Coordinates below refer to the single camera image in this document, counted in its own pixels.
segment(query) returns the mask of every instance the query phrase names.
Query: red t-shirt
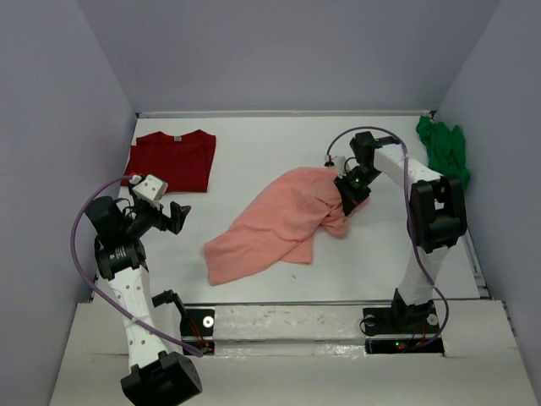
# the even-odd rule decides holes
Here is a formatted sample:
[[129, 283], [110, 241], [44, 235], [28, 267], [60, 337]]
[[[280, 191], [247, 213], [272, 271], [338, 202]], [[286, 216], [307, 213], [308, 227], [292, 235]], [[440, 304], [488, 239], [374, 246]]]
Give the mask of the red t-shirt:
[[155, 175], [169, 184], [167, 192], [207, 191], [216, 150], [214, 135], [200, 129], [175, 137], [159, 131], [136, 142], [124, 174]]

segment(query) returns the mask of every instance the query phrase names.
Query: white platform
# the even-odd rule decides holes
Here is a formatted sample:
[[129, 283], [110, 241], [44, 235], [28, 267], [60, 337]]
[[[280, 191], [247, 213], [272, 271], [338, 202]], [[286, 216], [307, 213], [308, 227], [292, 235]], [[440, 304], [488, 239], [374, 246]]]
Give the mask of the white platform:
[[[500, 302], [451, 301], [446, 357], [355, 351], [363, 344], [358, 306], [291, 306], [272, 313], [270, 325], [260, 323], [257, 332], [251, 324], [259, 306], [236, 307], [216, 310], [222, 337], [262, 343], [237, 343], [227, 351], [217, 343], [216, 356], [194, 359], [203, 393], [187, 405], [537, 405]], [[296, 326], [284, 323], [291, 315]], [[328, 334], [321, 336], [321, 329]], [[290, 344], [273, 343], [276, 337]], [[334, 337], [345, 340], [334, 348], [352, 351], [335, 352]], [[309, 342], [321, 339], [332, 340], [330, 346]], [[80, 304], [51, 406], [130, 405], [119, 382], [128, 374], [127, 352], [121, 316], [105, 304]]]
[[[424, 146], [415, 132], [417, 123], [418, 117], [412, 116], [140, 119], [134, 138], [155, 131], [180, 135], [196, 129], [217, 137], [208, 193], [176, 193], [162, 200], [166, 208], [170, 200], [192, 206], [184, 230], [178, 236], [151, 230], [142, 239], [152, 293], [173, 289], [186, 303], [391, 299], [411, 247], [402, 191], [384, 175], [373, 183], [371, 202], [352, 218], [347, 238], [334, 239], [322, 230], [317, 233], [310, 266], [278, 262], [258, 275], [212, 287], [201, 247], [225, 232], [272, 180], [295, 167], [321, 167], [327, 146], [345, 129], [385, 127], [407, 142], [411, 156], [426, 163]], [[376, 137], [382, 135], [374, 132]], [[343, 137], [333, 153], [351, 156], [351, 136]], [[127, 190], [120, 195], [128, 197]], [[438, 284], [449, 298], [479, 297], [462, 241], [445, 259]]]

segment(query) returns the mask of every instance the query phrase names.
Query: pink towel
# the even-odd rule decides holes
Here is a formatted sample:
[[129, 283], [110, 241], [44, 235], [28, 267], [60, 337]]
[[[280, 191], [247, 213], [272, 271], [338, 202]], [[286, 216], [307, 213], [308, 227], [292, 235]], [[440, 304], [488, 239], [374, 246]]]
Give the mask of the pink towel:
[[267, 186], [221, 236], [205, 244], [211, 285], [264, 271], [277, 261], [309, 264], [321, 225], [339, 239], [348, 221], [335, 171], [300, 167]]

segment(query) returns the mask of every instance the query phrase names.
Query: lavender wall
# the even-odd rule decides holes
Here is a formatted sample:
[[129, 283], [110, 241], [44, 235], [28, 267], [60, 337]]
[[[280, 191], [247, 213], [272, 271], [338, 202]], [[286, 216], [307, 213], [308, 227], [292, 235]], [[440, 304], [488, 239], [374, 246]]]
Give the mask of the lavender wall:
[[134, 114], [74, 0], [3, 2], [0, 58], [0, 404], [41, 406], [88, 293], [70, 260], [71, 222], [122, 172]]
[[136, 111], [437, 108], [498, 0], [78, 0]]
[[468, 221], [541, 400], [541, 2], [503, 0], [437, 118], [467, 137]]

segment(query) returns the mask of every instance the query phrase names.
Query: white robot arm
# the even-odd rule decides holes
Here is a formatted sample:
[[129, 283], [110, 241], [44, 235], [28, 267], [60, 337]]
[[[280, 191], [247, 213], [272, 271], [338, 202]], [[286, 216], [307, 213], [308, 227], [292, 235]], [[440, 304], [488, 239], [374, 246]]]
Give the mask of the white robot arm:
[[173, 202], [171, 217], [164, 215], [160, 199], [166, 189], [167, 183], [152, 175], [135, 175], [128, 185], [134, 200], [128, 212], [120, 211], [111, 196], [98, 197], [85, 209], [97, 231], [99, 273], [107, 280], [117, 304], [133, 316], [123, 318], [130, 374], [121, 380], [121, 386], [136, 406], [177, 406], [202, 391], [192, 361], [156, 335], [167, 336], [156, 329], [156, 298], [150, 294], [145, 249], [139, 240], [153, 227], [175, 234], [181, 231], [191, 207]]
[[[412, 328], [434, 314], [434, 281], [441, 263], [467, 230], [462, 184], [459, 178], [443, 176], [411, 158], [407, 159], [405, 173], [404, 149], [395, 137], [376, 140], [370, 132], [363, 132], [355, 135], [350, 146], [358, 165], [348, 170], [339, 157], [336, 167], [335, 185], [344, 212], [348, 215], [368, 198], [369, 185], [384, 173], [405, 188], [407, 231], [414, 242], [391, 307], [364, 309], [365, 318], [371, 318], [365, 332], [367, 335], [411, 333]], [[325, 165], [333, 166], [332, 161], [327, 159]]]

